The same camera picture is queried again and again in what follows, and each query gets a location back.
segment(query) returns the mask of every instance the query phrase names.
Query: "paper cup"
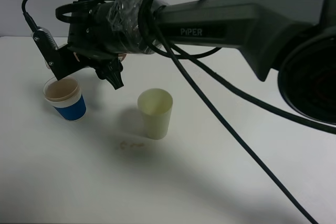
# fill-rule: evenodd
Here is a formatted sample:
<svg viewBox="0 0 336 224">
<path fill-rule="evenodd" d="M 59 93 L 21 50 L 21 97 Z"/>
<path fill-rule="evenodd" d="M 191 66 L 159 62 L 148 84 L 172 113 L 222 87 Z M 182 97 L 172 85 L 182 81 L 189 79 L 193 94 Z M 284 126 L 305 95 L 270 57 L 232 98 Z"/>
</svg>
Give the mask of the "paper cup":
<svg viewBox="0 0 336 224">
<path fill-rule="evenodd" d="M 163 89 L 148 89 L 138 98 L 145 130 L 151 139 L 162 139 L 167 135 L 173 98 Z"/>
<path fill-rule="evenodd" d="M 76 121 L 85 115 L 86 106 L 76 79 L 65 77 L 58 81 L 53 77 L 44 85 L 43 93 L 65 120 Z"/>
</svg>

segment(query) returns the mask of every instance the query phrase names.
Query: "table surface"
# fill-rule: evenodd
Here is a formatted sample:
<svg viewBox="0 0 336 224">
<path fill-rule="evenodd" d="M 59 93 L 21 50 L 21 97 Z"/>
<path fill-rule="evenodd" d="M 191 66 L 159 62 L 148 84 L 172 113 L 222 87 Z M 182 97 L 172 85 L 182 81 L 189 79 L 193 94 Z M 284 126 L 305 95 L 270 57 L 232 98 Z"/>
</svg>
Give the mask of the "table surface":
<svg viewBox="0 0 336 224">
<path fill-rule="evenodd" d="M 88 110 L 82 120 L 67 122 L 44 101 L 42 88 L 53 74 L 33 40 L 2 37 L 0 49 L 1 222 L 308 223 L 171 60 L 128 55 L 125 86 L 117 91 L 92 69 L 80 70 L 74 76 Z M 292 111 L 277 90 L 277 73 L 259 82 L 237 50 L 222 49 L 203 62 Z M 272 115 L 183 64 L 299 202 L 320 223 L 334 223 L 335 136 Z M 154 87 L 174 99 L 168 135 L 159 141 L 144 137 L 136 110 L 139 94 Z"/>
</svg>

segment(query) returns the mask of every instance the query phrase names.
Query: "robotic arm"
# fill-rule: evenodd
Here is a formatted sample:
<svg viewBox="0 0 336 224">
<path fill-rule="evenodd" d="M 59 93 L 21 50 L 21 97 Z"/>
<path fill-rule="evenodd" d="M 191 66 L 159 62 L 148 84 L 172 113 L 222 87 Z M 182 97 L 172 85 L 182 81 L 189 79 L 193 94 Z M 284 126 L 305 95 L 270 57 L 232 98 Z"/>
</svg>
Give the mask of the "robotic arm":
<svg viewBox="0 0 336 224">
<path fill-rule="evenodd" d="M 160 45 L 150 26 L 139 30 L 143 0 L 78 0 L 58 7 L 56 17 L 70 23 L 68 43 L 61 48 L 25 11 L 26 2 L 34 41 L 57 79 L 92 67 L 118 89 L 123 86 L 118 54 L 153 53 L 144 36 Z M 336 123 L 336 0 L 154 1 L 151 11 L 169 41 L 237 48 L 260 81 L 271 68 L 279 71 L 280 93 L 292 108 Z"/>
</svg>

